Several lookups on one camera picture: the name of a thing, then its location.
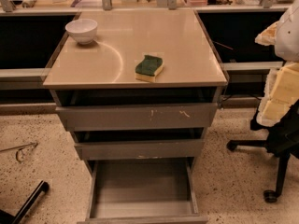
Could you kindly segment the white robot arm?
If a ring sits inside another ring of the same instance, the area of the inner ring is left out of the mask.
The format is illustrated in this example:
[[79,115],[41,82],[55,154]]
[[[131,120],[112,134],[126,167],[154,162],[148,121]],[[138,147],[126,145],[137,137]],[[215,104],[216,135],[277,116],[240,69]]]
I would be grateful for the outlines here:
[[292,3],[279,21],[258,34],[255,42],[273,45],[275,54],[286,62],[283,67],[268,73],[264,98],[258,107],[256,121],[272,127],[299,100],[299,0]]

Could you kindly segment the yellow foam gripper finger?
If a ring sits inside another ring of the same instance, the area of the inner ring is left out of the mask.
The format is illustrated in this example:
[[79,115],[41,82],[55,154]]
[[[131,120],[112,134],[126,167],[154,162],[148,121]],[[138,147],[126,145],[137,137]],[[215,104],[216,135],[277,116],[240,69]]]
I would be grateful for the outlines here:
[[276,33],[277,33],[278,22],[272,23],[261,33],[255,37],[255,42],[263,46],[270,46],[276,44]]
[[272,127],[288,113],[299,100],[299,63],[286,63],[280,69],[271,69],[264,86],[264,97],[258,107],[256,121]]

